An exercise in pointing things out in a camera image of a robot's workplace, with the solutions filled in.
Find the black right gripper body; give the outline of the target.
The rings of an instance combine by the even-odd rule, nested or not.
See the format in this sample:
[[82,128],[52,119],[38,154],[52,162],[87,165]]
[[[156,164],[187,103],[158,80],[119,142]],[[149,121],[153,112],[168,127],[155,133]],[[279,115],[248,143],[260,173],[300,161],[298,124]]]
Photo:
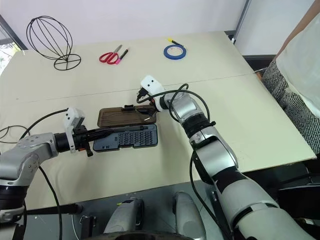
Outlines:
[[150,108],[151,110],[157,110],[155,99],[151,97],[149,93],[140,93],[139,94],[139,108]]

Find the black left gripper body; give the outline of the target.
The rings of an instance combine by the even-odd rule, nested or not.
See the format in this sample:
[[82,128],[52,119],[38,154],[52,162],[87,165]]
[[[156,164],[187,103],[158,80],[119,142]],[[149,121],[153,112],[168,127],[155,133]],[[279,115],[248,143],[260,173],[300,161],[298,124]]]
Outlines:
[[73,141],[76,151],[86,151],[88,157],[93,156],[90,141],[88,140],[88,130],[84,125],[73,130]]

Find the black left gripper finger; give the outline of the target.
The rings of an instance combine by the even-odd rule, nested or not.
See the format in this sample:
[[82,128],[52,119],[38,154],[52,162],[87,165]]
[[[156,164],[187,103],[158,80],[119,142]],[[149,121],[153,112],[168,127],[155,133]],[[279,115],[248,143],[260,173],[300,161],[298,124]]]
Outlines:
[[115,128],[102,127],[102,128],[91,129],[87,133],[88,134],[112,134],[112,133],[115,133],[116,131],[117,130]]
[[108,136],[110,136],[111,134],[113,134],[113,131],[96,131],[96,132],[89,132],[87,134],[87,139],[88,140],[99,140],[99,139],[103,139],[106,138]]

